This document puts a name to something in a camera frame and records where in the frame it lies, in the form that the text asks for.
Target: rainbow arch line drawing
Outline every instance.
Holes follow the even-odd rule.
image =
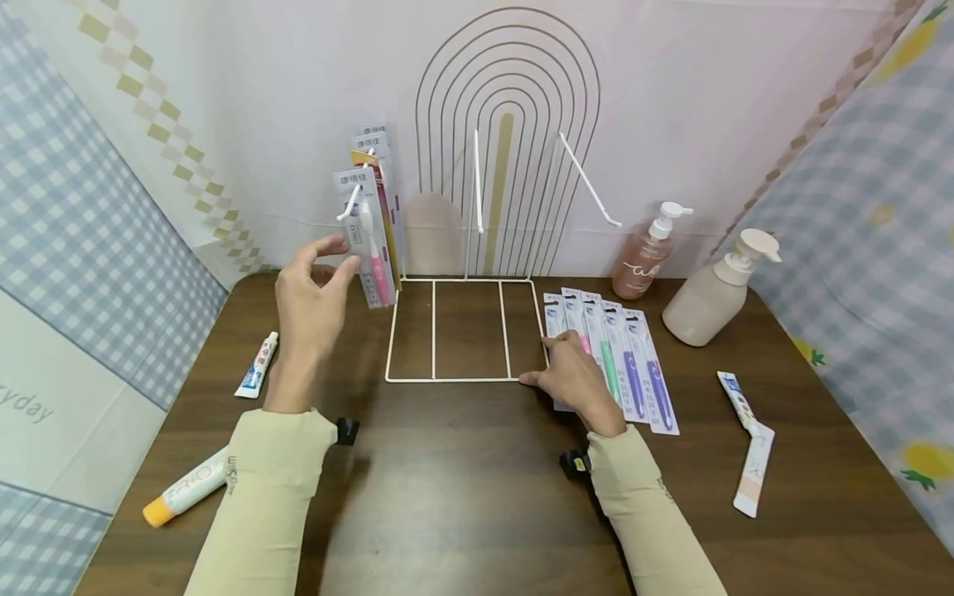
[[[480,131],[487,233],[467,238],[476,246],[468,272],[552,271],[580,182],[559,133],[585,163],[600,96],[586,41],[544,10],[490,10],[434,52],[415,102],[418,190],[443,195],[463,219],[474,184],[469,135]]]

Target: blue checkered fabric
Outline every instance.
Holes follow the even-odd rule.
[[[110,517],[0,484],[0,594],[72,594]]]
[[[892,51],[927,35],[914,29],[938,4]],[[784,262],[752,287],[954,551],[954,6],[930,28],[927,50],[870,76],[723,249],[744,228],[776,235]],[[951,462],[934,488],[902,473],[915,442]]]
[[[0,288],[160,408],[225,291],[0,5]]]

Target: beige arm sleeve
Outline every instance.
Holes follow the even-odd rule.
[[[301,533],[338,428],[316,411],[246,412],[229,441],[225,496],[186,596],[295,593]]]
[[[724,596],[639,431],[628,426],[613,439],[589,437],[593,488],[623,545],[639,596]]]

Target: white hook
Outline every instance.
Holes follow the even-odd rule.
[[[474,129],[474,198],[477,200],[477,233],[484,233],[484,200],[480,196],[480,137]]]
[[[593,200],[596,201],[596,206],[599,207],[600,212],[603,214],[603,218],[617,228],[623,227],[623,224],[610,217],[610,214],[606,212],[606,207],[603,206],[603,201],[599,199],[599,196],[596,194],[593,185],[590,184],[590,179],[587,178],[587,173],[583,171],[583,166],[581,166],[580,162],[576,160],[576,155],[573,154],[573,149],[570,148],[570,143],[567,142],[567,138],[563,136],[563,133],[560,133],[560,140],[563,141],[563,146],[567,150],[567,153],[570,154],[570,159],[573,160],[573,165],[576,166],[576,170],[580,173],[580,177],[583,178],[583,182],[587,185],[587,188],[590,189],[590,194],[593,195]]]
[[[373,155],[373,154],[374,154],[374,148],[372,147],[371,149],[367,150],[367,154],[368,154],[368,155]],[[366,168],[366,167],[367,167],[367,164],[366,164],[366,163],[362,165],[362,168]],[[339,216],[337,217],[337,220],[338,220],[338,221],[341,221],[341,220],[345,219],[346,217],[348,217],[348,214],[351,213],[351,208],[355,206],[355,199],[358,198],[358,193],[361,192],[361,189],[362,189],[362,188],[363,188],[363,187],[362,187],[361,184],[355,184],[354,190],[351,191],[351,198],[348,199],[348,204],[347,204],[347,206],[344,208],[344,213],[342,213],[341,215],[339,215]]]

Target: orange toothpaste tube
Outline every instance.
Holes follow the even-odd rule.
[[[225,484],[227,449],[228,445],[222,447],[214,456],[165,489],[158,499],[146,505],[142,510],[146,522],[152,527],[160,527]]]

